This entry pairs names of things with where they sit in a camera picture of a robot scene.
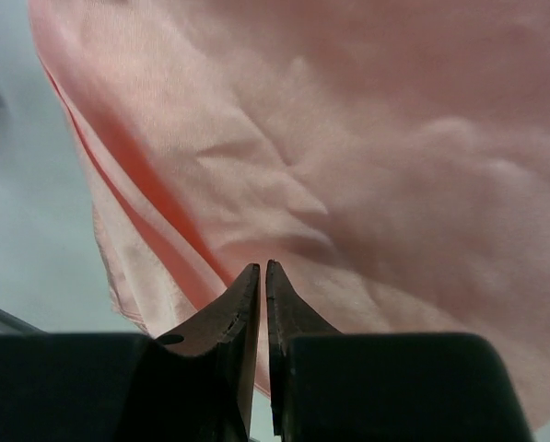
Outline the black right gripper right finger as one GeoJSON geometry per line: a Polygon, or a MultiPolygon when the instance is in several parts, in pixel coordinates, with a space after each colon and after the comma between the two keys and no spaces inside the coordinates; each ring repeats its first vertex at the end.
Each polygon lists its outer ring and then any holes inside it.
{"type": "Polygon", "coordinates": [[[284,441],[529,441],[508,371],[464,332],[343,334],[266,269],[271,407],[284,441]]]}

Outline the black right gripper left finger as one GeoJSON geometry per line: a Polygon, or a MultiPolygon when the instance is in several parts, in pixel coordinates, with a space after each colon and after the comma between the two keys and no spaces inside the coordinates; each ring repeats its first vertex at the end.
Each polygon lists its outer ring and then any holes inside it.
{"type": "Polygon", "coordinates": [[[0,441],[246,441],[260,319],[250,264],[180,326],[0,333],[0,441]]]}

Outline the pink satin napkin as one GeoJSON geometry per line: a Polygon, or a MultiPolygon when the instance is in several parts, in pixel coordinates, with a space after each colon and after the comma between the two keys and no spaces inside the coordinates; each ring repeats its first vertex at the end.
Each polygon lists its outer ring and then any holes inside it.
{"type": "Polygon", "coordinates": [[[550,420],[550,1],[32,1],[116,309],[277,260],[342,332],[465,331],[550,420]]]}

